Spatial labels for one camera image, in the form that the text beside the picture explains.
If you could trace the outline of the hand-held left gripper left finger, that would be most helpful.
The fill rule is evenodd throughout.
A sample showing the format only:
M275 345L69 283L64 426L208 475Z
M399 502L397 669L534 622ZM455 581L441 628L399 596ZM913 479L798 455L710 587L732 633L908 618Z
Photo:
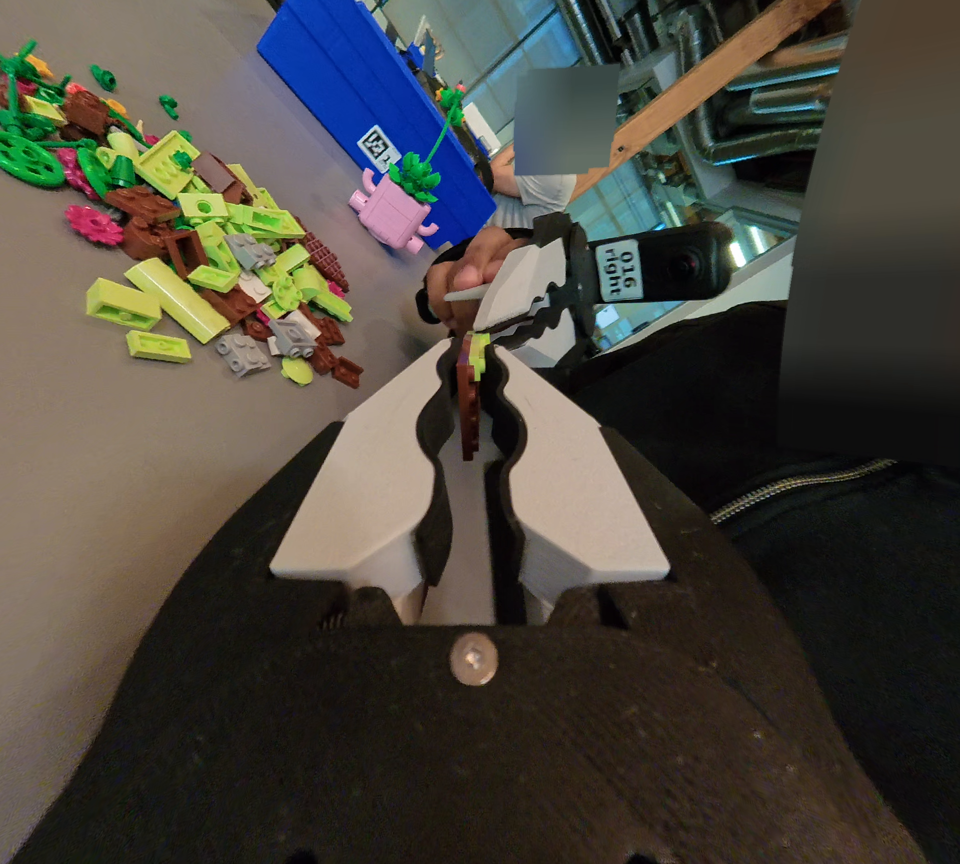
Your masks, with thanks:
M454 431L457 341L435 345L330 429L332 446L270 563L280 578L384 591L404 624L450 558L440 451Z

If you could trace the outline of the person's right hand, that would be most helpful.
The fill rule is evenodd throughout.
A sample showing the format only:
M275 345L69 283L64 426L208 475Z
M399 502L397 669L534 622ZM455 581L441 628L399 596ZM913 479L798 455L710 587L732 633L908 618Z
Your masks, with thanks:
M448 302L446 295L492 282L508 254L531 237L530 230L489 226L444 251L427 269L422 288L415 295L419 317L426 324L444 325L456 334L472 330L480 303Z

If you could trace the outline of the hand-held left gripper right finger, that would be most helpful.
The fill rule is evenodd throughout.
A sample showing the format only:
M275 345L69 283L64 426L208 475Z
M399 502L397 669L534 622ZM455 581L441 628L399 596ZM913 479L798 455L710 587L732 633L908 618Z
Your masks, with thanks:
M563 593L665 580L670 564L602 427L505 347L487 349L487 414L502 455L500 581L545 624Z

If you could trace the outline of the pile of toy bricks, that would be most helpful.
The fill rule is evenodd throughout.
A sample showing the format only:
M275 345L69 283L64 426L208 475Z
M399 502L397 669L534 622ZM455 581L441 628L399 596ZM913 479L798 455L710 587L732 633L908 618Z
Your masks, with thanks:
M66 228L130 259L121 279L90 285L85 313L123 328L132 358L186 365L197 344L234 378L278 362L298 386L326 376L358 389L363 369L342 352L350 286L333 250L188 131L148 134L114 98L111 71L91 65L91 89L54 75L36 47L2 55L2 174L70 191Z

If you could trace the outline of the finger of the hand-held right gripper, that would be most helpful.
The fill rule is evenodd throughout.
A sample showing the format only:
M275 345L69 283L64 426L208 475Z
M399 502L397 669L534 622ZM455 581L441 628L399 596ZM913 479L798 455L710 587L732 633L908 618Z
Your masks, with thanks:
M575 309L567 303L539 307L529 321L492 333L492 343L511 351L570 351L577 344Z
M551 287L568 278L564 240L545 246L527 244L511 251L488 286L473 322L474 330L493 330L524 318Z

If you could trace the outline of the lime and brown brick assembly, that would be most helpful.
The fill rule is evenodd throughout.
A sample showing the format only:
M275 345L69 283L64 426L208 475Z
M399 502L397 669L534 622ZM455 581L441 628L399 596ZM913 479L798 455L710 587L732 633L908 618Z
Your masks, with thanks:
M455 365L464 462L472 461L479 450L479 384L486 370L486 350L490 341L491 337L486 332L471 331L465 334Z

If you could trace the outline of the wooden beam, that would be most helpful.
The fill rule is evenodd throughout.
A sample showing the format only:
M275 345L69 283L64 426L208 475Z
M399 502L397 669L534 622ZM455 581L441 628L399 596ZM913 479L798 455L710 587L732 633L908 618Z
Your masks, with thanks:
M735 35L682 74L615 131L606 166L578 175L577 200L651 141L675 126L748 66L838 0L777 0Z

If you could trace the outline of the blue plastic bin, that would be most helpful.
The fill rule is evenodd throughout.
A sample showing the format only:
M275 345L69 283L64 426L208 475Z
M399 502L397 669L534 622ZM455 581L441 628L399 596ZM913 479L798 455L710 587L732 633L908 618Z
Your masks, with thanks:
M416 250L473 237L492 216L486 158L468 150L466 123L447 124L364 3L285 0L257 49L359 166L349 202L362 220L374 223L390 196Z

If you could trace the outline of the toy flower in pink pot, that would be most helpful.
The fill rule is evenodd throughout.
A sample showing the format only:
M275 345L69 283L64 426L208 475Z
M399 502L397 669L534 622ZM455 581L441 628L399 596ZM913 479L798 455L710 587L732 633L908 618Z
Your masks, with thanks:
M356 211L360 223L380 243L415 254L425 246L427 237L437 233L438 224L426 220L437 201L434 191L442 178L438 171L434 171L431 160L449 130L464 123L462 103L465 94L466 88L462 84L443 87L436 92L437 102L446 109L445 121L426 158L407 152L398 162L387 166L378 182L375 182L372 169L364 169L363 189L356 190L348 203Z

